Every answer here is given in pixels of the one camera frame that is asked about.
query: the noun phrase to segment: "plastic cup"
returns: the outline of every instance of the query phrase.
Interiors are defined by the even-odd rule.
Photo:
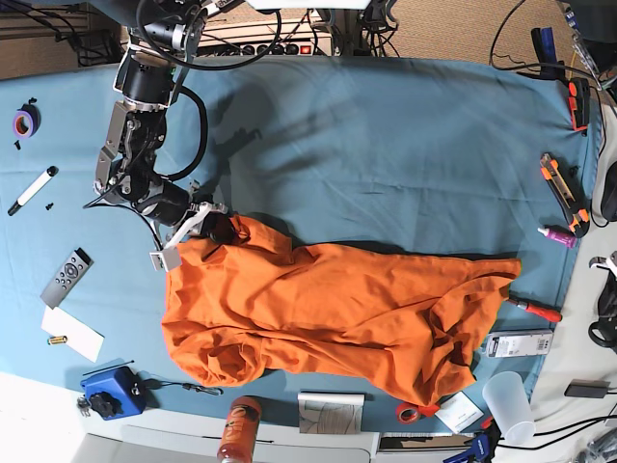
[[[536,424],[518,373],[496,374],[484,385],[482,396],[508,444],[519,446],[533,437]]]

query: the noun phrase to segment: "tape roll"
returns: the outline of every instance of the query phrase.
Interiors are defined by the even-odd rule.
[[[39,130],[39,111],[32,104],[24,104],[13,118],[15,137],[24,139],[32,137]]]
[[[401,424],[411,424],[420,419],[420,412],[415,405],[402,402],[396,407],[396,420]]]

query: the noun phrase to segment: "purple tape roll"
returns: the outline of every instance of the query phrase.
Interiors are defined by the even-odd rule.
[[[30,138],[38,129],[35,116],[27,109],[20,109],[13,119],[13,133],[17,138]]]

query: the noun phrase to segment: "blue device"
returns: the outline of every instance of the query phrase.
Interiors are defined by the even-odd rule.
[[[141,380],[129,367],[93,374],[81,383],[90,406],[103,420],[140,415],[146,408]]]
[[[486,434],[480,434],[471,441],[471,448],[454,455],[450,458],[446,458],[443,463],[468,463],[468,461],[484,461],[489,456],[489,437]]]

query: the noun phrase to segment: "orange tool handle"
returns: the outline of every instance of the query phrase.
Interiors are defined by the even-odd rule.
[[[535,313],[536,315],[541,316],[548,321],[552,321],[553,323],[558,323],[563,318],[561,316],[561,313],[559,313],[558,311],[554,311],[552,309],[545,309],[544,307],[538,307],[528,303],[527,308],[524,311],[529,313]]]

